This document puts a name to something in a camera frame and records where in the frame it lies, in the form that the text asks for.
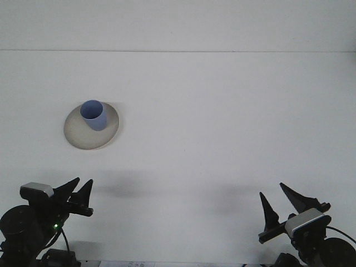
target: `cable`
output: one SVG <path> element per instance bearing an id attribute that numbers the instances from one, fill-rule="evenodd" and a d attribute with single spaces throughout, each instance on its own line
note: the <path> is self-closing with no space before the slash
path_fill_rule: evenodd
<path id="1" fill-rule="evenodd" d="M 351 236 L 349 236 L 348 234 L 345 234 L 345 233 L 344 233 L 344 232 L 342 232 L 341 230 L 336 229 L 336 228 L 331 227 L 331 226 L 327 226 L 327 228 L 328 228 L 328 229 L 331 229 L 331 230 L 334 230 L 334 231 L 336 231 L 336 232 L 338 232 L 338 233 L 340 233 L 340 234 L 342 234 L 342 235 L 346 236 L 348 239 L 350 239 L 353 243 L 355 243 L 355 244 L 356 244 L 356 240 L 355 240 L 355 239 L 353 239 L 353 238 L 352 238 Z"/>
<path id="2" fill-rule="evenodd" d="M 241 267 L 245 267 L 245 266 L 247 266 L 247 264 L 243 264 Z M 267 267 L 265 264 L 260 264 L 260 266 Z"/>
<path id="3" fill-rule="evenodd" d="M 60 235 L 61 235 L 61 231 L 56 232 L 56 234 L 52 238 L 52 240 L 43 249 L 48 249 L 50 246 L 52 246 L 57 241 L 57 239 Z"/>
<path id="4" fill-rule="evenodd" d="M 70 253 L 71 251 L 70 251 L 70 249 L 69 249 L 68 239 L 67 239 L 66 234 L 65 234 L 65 232 L 63 231 L 63 229 L 61 229 L 61 233 L 62 233 L 63 237 L 65 238 L 65 242 L 66 242 L 66 246 L 67 246 L 67 251 L 68 251 L 68 253 Z"/>

